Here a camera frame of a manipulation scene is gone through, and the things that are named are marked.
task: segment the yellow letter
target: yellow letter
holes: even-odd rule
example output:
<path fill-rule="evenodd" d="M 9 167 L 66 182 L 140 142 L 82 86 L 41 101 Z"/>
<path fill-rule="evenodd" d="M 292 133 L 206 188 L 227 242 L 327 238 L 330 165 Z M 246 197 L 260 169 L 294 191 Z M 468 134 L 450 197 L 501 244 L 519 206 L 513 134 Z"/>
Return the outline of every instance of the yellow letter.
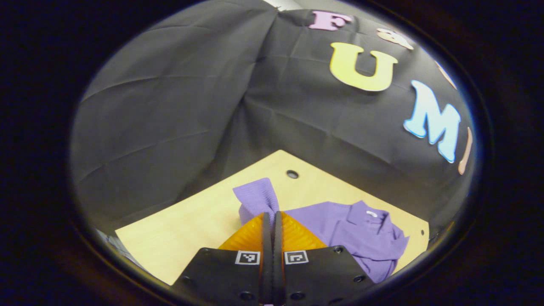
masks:
<path fill-rule="evenodd" d="M 334 48 L 331 58 L 331 73 L 341 82 L 367 91 L 386 90 L 393 79 L 393 64 L 399 61 L 382 52 L 371 51 L 376 58 L 376 71 L 371 77 L 361 75 L 355 71 L 357 55 L 363 52 L 363 48 L 343 42 L 333 42 Z"/>

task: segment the pink letter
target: pink letter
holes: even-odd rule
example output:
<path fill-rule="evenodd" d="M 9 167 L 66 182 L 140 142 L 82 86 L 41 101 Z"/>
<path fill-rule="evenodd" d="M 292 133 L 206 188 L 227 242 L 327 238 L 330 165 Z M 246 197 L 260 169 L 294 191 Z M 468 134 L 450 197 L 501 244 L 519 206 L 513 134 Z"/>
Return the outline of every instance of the pink letter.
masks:
<path fill-rule="evenodd" d="M 351 21 L 351 17 L 346 15 L 329 13 L 326 11 L 313 11 L 312 13 L 316 15 L 316 20 L 313 25 L 310 26 L 311 29 L 336 31 L 338 30 L 337 27 L 343 27 L 346 21 Z"/>

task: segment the purple polo shirt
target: purple polo shirt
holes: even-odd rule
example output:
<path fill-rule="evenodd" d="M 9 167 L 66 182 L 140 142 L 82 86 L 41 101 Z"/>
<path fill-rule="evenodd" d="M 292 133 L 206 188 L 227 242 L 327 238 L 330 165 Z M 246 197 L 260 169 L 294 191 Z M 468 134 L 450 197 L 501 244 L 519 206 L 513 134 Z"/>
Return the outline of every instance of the purple polo shirt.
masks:
<path fill-rule="evenodd" d="M 279 210 L 277 197 L 268 178 L 233 189 L 242 203 L 242 224 L 263 212 L 274 216 Z M 343 245 L 373 282 L 393 273 L 409 237 L 391 222 L 385 210 L 363 201 L 353 205 L 324 202 L 285 211 L 328 246 Z"/>

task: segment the letter m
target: letter m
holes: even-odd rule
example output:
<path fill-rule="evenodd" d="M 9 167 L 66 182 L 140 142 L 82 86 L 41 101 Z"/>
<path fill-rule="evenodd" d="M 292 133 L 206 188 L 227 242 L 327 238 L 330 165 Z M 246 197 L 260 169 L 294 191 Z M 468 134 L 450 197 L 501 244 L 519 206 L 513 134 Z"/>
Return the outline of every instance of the letter m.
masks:
<path fill-rule="evenodd" d="M 443 139 L 438 143 L 438 152 L 450 163 L 455 161 L 455 147 L 461 116 L 451 104 L 447 104 L 440 113 L 435 94 L 425 84 L 412 80 L 416 89 L 416 105 L 412 118 L 404 121 L 404 128 L 419 138 L 426 136 L 425 120 L 429 130 L 429 143 L 435 144 L 440 136 Z"/>

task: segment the wooden board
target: wooden board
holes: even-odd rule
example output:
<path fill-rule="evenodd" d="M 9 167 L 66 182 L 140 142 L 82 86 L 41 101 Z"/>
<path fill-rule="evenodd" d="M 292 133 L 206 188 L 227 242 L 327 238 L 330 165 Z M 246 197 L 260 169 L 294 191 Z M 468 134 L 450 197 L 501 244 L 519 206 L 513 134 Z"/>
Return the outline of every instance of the wooden board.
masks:
<path fill-rule="evenodd" d="M 299 174 L 287 176 L 287 170 Z M 202 247 L 217 248 L 240 227 L 240 202 L 233 188 L 267 177 L 280 210 L 325 201 L 386 210 L 391 221 L 410 237 L 395 272 L 427 249 L 429 224 L 389 203 L 296 158 L 277 151 L 169 208 L 115 231 L 134 258 L 153 276 L 172 285 Z"/>

